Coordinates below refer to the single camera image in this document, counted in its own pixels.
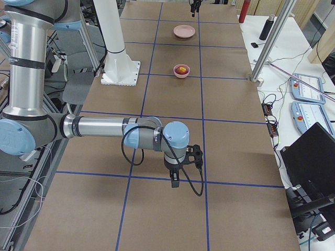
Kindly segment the white pedestal column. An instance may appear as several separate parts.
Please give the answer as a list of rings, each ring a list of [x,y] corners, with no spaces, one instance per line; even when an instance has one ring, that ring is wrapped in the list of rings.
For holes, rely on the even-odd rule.
[[[97,18],[107,50],[103,85],[135,86],[140,62],[133,61],[126,52],[116,1],[94,1]]]

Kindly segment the aluminium frame post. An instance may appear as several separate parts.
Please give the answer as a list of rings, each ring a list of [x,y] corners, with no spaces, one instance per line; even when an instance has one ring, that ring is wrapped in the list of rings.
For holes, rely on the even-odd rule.
[[[250,81],[257,83],[257,87],[261,87],[263,85],[263,82],[259,80],[259,75],[296,2],[297,0],[286,0],[284,2],[283,8],[277,17],[272,30],[270,31],[265,46],[262,49],[258,60],[256,61],[256,65],[250,76]]]

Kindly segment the black laptop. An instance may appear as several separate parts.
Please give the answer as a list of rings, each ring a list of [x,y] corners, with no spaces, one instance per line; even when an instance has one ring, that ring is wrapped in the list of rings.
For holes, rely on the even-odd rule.
[[[316,122],[292,145],[280,150],[292,185],[311,182],[323,195],[334,193],[334,137]]]

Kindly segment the pink bowl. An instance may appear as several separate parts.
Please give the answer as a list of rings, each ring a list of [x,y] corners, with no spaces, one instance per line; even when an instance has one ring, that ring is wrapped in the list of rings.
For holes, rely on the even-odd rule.
[[[178,64],[173,67],[173,73],[177,78],[183,79],[188,77],[190,68],[185,64]]]

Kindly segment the red bottle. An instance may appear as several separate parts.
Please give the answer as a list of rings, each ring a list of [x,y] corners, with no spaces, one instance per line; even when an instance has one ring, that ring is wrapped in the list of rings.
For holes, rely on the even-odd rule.
[[[239,15],[239,23],[242,24],[245,21],[245,17],[247,15],[249,6],[250,6],[251,1],[250,0],[244,0],[241,11],[240,11],[240,15]]]

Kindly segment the orange black power strip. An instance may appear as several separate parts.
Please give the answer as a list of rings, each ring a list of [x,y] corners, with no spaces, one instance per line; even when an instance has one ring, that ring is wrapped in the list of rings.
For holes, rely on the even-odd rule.
[[[267,129],[271,138],[278,137],[278,120],[272,114],[272,105],[262,103],[262,110],[265,117]]]

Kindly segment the blue teach pendant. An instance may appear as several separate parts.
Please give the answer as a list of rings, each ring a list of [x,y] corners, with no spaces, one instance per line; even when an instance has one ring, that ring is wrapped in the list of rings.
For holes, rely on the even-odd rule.
[[[320,77],[300,73],[293,73],[292,75],[306,82],[310,86],[318,89],[319,91],[323,91],[323,82]],[[290,85],[292,89],[292,95],[296,100],[315,102],[319,104],[326,103],[326,99],[323,95],[320,95],[318,92],[297,81],[295,78],[290,78]]]
[[[294,101],[291,104],[291,111],[301,134],[304,134],[318,122],[328,133],[334,136],[334,129],[322,104]]]

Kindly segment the lower blue teach pendant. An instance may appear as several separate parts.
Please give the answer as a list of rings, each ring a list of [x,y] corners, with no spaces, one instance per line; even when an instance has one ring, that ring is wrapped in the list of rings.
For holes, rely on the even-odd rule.
[[[301,134],[304,134],[318,122],[328,133],[334,136],[334,129],[322,104],[294,101],[291,104],[291,111]]]

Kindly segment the small black square device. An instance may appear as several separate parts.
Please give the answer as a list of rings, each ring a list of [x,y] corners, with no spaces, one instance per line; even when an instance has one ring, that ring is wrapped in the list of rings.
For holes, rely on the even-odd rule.
[[[254,43],[254,42],[252,42],[251,45],[252,45],[253,48],[258,48],[259,47],[259,45]]]

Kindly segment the black water bottle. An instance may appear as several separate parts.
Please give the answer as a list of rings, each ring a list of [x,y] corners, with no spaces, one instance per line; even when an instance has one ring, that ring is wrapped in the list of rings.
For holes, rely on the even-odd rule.
[[[274,19],[275,19],[275,15],[274,14],[270,14],[268,19],[266,20],[263,29],[260,33],[259,39],[262,41],[265,41],[271,31],[271,28],[274,24]]]

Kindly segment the upper blue teach pendant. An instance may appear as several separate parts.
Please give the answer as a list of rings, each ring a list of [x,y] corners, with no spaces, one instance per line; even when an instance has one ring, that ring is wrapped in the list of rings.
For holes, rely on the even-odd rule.
[[[319,91],[323,91],[323,82],[320,77],[300,73],[293,73],[292,75],[306,82],[310,86],[318,89]],[[297,81],[295,78],[290,78],[290,85],[292,89],[292,95],[296,100],[315,102],[319,104],[326,103],[326,99],[323,95],[320,95],[318,92]]]

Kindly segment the red yellow apple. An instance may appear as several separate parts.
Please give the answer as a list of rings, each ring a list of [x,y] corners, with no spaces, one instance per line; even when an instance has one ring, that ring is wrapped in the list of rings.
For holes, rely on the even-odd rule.
[[[175,72],[177,74],[180,74],[180,75],[185,75],[188,73],[188,69],[184,66],[178,66],[176,69],[175,69]]]

